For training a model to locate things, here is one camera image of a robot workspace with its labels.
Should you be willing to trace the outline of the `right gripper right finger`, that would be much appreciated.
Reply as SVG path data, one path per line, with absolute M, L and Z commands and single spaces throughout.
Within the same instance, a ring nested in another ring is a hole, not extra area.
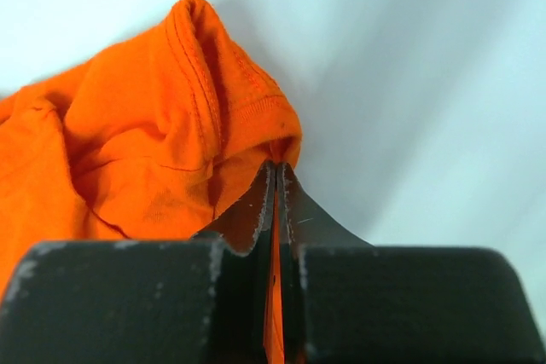
M 289 363 L 542 363 L 520 278 L 484 247 L 373 246 L 276 172 Z

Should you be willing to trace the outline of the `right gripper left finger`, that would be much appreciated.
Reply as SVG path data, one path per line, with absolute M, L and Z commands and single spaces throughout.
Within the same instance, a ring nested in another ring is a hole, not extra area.
M 1 302 L 4 363 L 264 363 L 275 166 L 189 240 L 44 241 Z

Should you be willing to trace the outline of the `orange t shirt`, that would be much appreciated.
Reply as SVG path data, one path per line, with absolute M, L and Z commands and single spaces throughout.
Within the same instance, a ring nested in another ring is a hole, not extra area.
M 205 0 L 1 103 L 1 299 L 44 241 L 189 240 L 302 132 L 276 82 Z M 264 363 L 282 363 L 273 207 Z

